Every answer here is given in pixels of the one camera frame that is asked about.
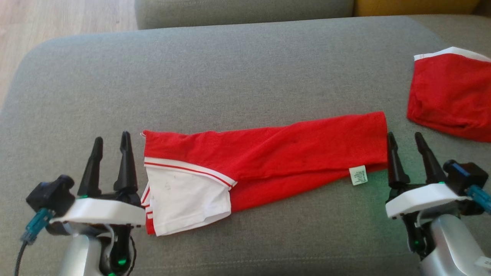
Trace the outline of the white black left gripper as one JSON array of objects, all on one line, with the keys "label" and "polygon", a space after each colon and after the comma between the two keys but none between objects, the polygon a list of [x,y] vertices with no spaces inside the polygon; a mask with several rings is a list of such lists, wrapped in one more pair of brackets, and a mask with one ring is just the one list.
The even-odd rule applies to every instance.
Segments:
[{"label": "white black left gripper", "polygon": [[128,131],[122,132],[120,151],[122,154],[114,191],[132,193],[120,200],[92,199],[102,194],[99,188],[100,162],[103,158],[103,138],[96,137],[88,158],[76,199],[64,215],[52,218],[55,223],[115,224],[143,226],[146,212],[138,194],[137,174],[133,147]]}]

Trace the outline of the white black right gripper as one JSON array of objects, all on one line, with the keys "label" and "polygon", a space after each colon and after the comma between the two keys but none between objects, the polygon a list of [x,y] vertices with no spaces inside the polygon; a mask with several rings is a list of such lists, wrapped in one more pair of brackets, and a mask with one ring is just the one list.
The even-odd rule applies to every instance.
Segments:
[{"label": "white black right gripper", "polygon": [[[406,192],[386,203],[388,218],[400,218],[414,212],[440,208],[446,204],[470,200],[469,196],[457,195],[445,182],[447,176],[431,148],[426,143],[422,133],[415,133],[417,150],[423,159],[426,173],[426,184]],[[410,183],[410,177],[405,173],[398,154],[398,145],[394,134],[387,134],[387,169],[388,185],[392,189],[401,189]]]}]

